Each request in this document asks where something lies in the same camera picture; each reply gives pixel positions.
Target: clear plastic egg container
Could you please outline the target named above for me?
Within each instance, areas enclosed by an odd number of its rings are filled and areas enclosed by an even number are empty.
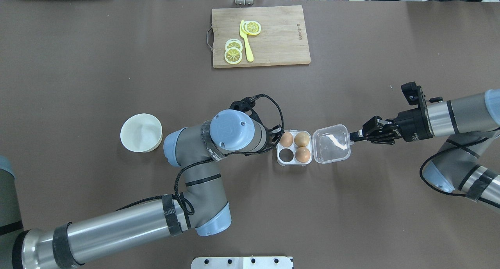
[[[280,143],[278,143],[277,145],[278,163],[282,166],[287,166],[287,165],[306,166],[313,160],[313,152],[311,151],[311,148],[313,147],[311,141],[311,134],[303,130],[285,130],[285,132],[290,132],[290,134],[293,136],[293,142],[289,147],[284,147]],[[299,162],[295,158],[295,152],[300,148],[295,144],[295,136],[300,132],[305,132],[307,133],[307,135],[309,135],[309,144],[307,144],[306,148],[309,150],[309,152],[311,152],[311,156],[309,157],[309,160],[307,162]]]
[[[293,136],[293,143],[289,147],[284,147],[282,144],[277,145],[277,161],[280,165],[308,165],[314,157],[316,162],[325,164],[336,161],[345,160],[350,157],[350,146],[353,142],[350,141],[347,127],[338,124],[330,127],[320,128],[316,130],[312,137],[307,131],[303,130],[285,130]],[[295,144],[295,136],[305,132],[309,135],[309,144],[306,148],[311,152],[307,162],[300,162],[295,157],[295,152],[300,148]]]

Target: brown egg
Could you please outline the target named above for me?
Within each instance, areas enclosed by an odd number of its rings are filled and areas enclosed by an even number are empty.
[[[286,131],[283,134],[282,139],[280,140],[280,144],[283,147],[289,147],[291,146],[291,143],[293,143],[293,136],[290,132]]]
[[[311,158],[311,152],[305,147],[298,148],[297,151],[295,151],[295,158],[299,162],[307,162]]]
[[[309,144],[310,141],[309,134],[305,132],[299,132],[297,135],[295,135],[295,145],[299,147],[305,147]]]

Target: white bowl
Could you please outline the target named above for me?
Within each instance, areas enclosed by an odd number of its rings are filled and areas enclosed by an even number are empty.
[[[162,137],[161,123],[150,114],[138,114],[127,119],[120,131],[121,143],[125,148],[138,153],[156,149]]]

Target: blue joint cap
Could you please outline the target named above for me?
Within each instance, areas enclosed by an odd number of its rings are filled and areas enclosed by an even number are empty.
[[[500,126],[500,89],[490,89],[484,93],[484,102],[491,118]]]
[[[187,127],[184,127],[181,130],[177,130],[176,132],[168,134],[168,136],[165,137],[165,141],[163,143],[163,153],[165,154],[168,163],[175,167],[180,167],[180,164],[175,158],[175,147],[177,146],[177,139],[179,139],[180,133],[186,128]]]
[[[231,213],[229,212],[229,203],[220,210],[216,216],[210,219],[207,223],[196,228],[198,235],[202,237],[218,234],[231,225]]]
[[[0,155],[0,169],[3,169],[14,176],[14,171],[12,170],[11,162],[4,156]]]
[[[441,189],[442,191],[451,193],[453,190],[455,190],[455,187],[446,180],[446,178],[443,176],[443,174],[439,171],[439,169],[434,165],[434,162],[429,162],[427,166],[425,167],[425,170],[423,171],[423,178],[427,180],[427,182],[431,183],[432,185],[436,186],[438,189]]]
[[[244,112],[223,110],[210,123],[212,141],[228,151],[238,151],[245,148],[255,134],[252,119]]]

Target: black tape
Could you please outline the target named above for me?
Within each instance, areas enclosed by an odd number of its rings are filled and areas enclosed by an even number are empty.
[[[459,143],[457,143],[457,142],[455,142],[455,141],[453,141],[453,140],[450,140],[450,139],[447,139],[447,140],[446,140],[446,142],[448,142],[448,143],[450,143],[450,144],[452,144],[452,145],[454,145],[454,146],[457,146],[457,147],[458,147],[458,146],[460,146],[460,144],[459,144]],[[466,152],[468,152],[468,153],[470,153],[470,154],[471,154],[471,155],[473,155],[475,158],[479,158],[479,157],[480,157],[480,155],[479,155],[478,153],[476,153],[475,151],[473,151],[473,150],[471,150],[471,149],[469,149],[469,148],[467,148],[467,147],[461,147],[461,149],[462,149],[462,150],[464,150],[464,151],[466,151]]]
[[[0,227],[0,236],[23,229],[23,221],[14,222]]]
[[[459,191],[462,191],[462,187],[464,187],[464,184],[467,182],[467,180],[470,178],[470,176],[477,171],[477,168],[480,168],[480,164],[476,164],[468,173],[467,175],[463,178],[462,182],[460,182],[459,185]]]
[[[459,128],[457,127],[457,121],[455,120],[455,113],[453,112],[452,102],[450,100],[446,101],[446,105],[448,106],[448,113],[450,114],[450,119],[452,120],[453,130],[455,134],[459,134]]]
[[[161,202],[163,204],[163,213],[165,215],[166,225],[168,226],[168,231],[170,235],[177,236],[182,233],[180,228],[180,223],[177,220],[177,212],[175,211],[175,205],[173,205],[172,195],[163,195],[161,197]]]
[[[214,141],[212,141],[212,137],[210,136],[210,123],[211,121],[209,120],[202,123],[200,134],[210,157],[214,159],[214,161],[220,161],[226,156],[218,150],[218,148],[214,144]]]
[[[70,243],[68,242],[68,226],[70,225],[71,222],[68,222],[57,227],[52,236],[52,253],[54,254],[55,263],[61,269],[73,269],[84,265],[78,263],[71,253]]]
[[[12,269],[25,269],[23,266],[23,242],[30,230],[20,232],[12,246]]]
[[[496,176],[497,174],[493,173],[492,171],[484,171],[484,173],[469,188],[466,194],[466,198],[477,202],[484,190],[486,190],[486,188]]]
[[[193,185],[198,185],[198,184],[202,184],[202,183],[205,183],[205,182],[209,182],[211,180],[215,180],[217,178],[220,178],[220,173],[219,174],[216,174],[214,176],[210,176],[208,178],[203,178],[203,179],[200,179],[200,180],[195,180],[195,181],[191,181],[191,182],[186,182],[186,187],[191,187]]]

